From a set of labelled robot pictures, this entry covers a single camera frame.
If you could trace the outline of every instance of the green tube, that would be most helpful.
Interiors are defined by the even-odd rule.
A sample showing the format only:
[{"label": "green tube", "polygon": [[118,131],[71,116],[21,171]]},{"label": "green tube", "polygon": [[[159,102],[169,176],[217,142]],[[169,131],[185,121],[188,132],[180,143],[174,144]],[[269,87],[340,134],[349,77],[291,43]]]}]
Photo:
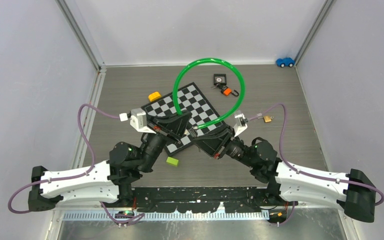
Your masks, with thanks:
[{"label": "green tube", "polygon": [[176,112],[178,115],[182,115],[182,110],[180,109],[179,100],[178,100],[178,90],[179,90],[180,81],[182,80],[183,76],[195,66],[198,66],[201,64],[210,64],[210,63],[223,65],[223,66],[227,67],[228,69],[230,69],[236,75],[236,77],[240,83],[240,94],[239,94],[239,97],[237,98],[236,104],[228,112],[226,112],[225,114],[223,114],[222,116],[219,116],[218,118],[216,118],[214,120],[211,120],[209,122],[205,122],[201,125],[198,125],[198,129],[207,128],[213,124],[219,123],[219,122],[223,121],[224,119],[228,118],[230,115],[232,115],[239,108],[239,106],[241,106],[241,103],[245,97],[246,87],[245,87],[244,78],[242,77],[241,72],[239,72],[239,70],[235,66],[233,66],[229,62],[222,60],[222,59],[219,59],[219,58],[207,57],[207,58],[198,59],[198,60],[195,60],[195,61],[189,63],[187,66],[185,66],[183,68],[183,70],[179,73],[179,75],[177,76],[176,81],[174,82],[173,96],[172,97],[173,97],[174,107],[176,108]]}]

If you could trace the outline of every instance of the blue toy car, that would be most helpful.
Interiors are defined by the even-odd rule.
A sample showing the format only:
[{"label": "blue toy car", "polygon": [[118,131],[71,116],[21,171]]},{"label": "blue toy car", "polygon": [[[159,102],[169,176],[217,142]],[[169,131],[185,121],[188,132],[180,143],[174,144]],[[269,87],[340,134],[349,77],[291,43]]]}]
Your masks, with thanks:
[{"label": "blue toy car", "polygon": [[290,57],[279,58],[276,60],[276,65],[281,68],[285,66],[289,66],[290,68],[292,68],[295,65],[295,61]]}]

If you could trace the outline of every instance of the green cable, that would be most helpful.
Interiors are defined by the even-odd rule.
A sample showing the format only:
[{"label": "green cable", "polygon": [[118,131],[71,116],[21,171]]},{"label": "green cable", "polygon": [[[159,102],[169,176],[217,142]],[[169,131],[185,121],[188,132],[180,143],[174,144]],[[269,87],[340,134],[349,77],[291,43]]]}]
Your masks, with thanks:
[{"label": "green cable", "polygon": [[180,81],[182,80],[183,76],[189,70],[191,70],[193,67],[196,67],[196,66],[201,65],[201,64],[210,64],[210,63],[223,65],[223,66],[227,67],[228,69],[230,69],[236,75],[236,77],[240,83],[240,95],[236,101],[236,104],[228,112],[226,112],[224,115],[219,116],[218,118],[216,118],[214,120],[211,120],[209,122],[205,122],[201,125],[198,125],[198,129],[208,128],[209,126],[211,126],[213,124],[217,124],[217,123],[223,121],[224,119],[228,118],[230,115],[232,115],[239,108],[239,106],[241,106],[241,103],[245,97],[246,87],[245,87],[244,78],[242,77],[241,72],[235,66],[233,66],[229,62],[222,60],[222,59],[219,59],[219,58],[207,57],[207,58],[198,59],[198,60],[195,60],[195,61],[189,63],[187,66],[185,66],[183,68],[183,70],[179,73],[179,75],[177,76],[176,81],[174,82],[173,96],[172,97],[173,97],[174,107],[176,108],[176,112],[178,115],[182,115],[182,110],[180,109],[179,100],[178,100],[178,90],[179,90]]}]

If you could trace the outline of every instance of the chessboard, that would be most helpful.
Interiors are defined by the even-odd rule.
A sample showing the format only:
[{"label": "chessboard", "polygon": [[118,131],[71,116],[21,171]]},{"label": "chessboard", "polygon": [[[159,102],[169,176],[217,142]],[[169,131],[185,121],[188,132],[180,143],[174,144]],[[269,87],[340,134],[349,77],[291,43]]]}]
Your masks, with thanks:
[{"label": "chessboard", "polygon": [[[209,121],[220,117],[220,115],[194,82],[179,88],[177,97],[179,99],[178,102],[180,109],[182,111],[186,109],[192,113],[192,117],[190,118],[186,129],[190,129],[192,126],[208,123]],[[142,106],[141,108],[145,110],[147,114],[157,117],[163,117],[176,113],[172,93],[164,95],[161,98]],[[202,136],[223,125],[225,125],[225,123],[221,121],[209,127],[198,129],[198,136]],[[169,157],[172,157],[178,152],[191,146],[191,139],[192,137],[190,136],[189,132],[186,131],[180,142],[168,143],[165,146],[165,151]]]}]

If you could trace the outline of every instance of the lime green block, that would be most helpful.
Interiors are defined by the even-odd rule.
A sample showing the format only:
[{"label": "lime green block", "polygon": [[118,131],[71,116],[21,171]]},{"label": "lime green block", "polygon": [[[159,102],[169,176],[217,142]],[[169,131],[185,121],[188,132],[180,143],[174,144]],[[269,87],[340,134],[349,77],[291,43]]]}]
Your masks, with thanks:
[{"label": "lime green block", "polygon": [[165,161],[165,162],[172,165],[172,166],[175,166],[175,167],[177,167],[179,165],[179,160],[177,160],[176,158],[172,158],[172,157],[167,157],[167,161]]}]

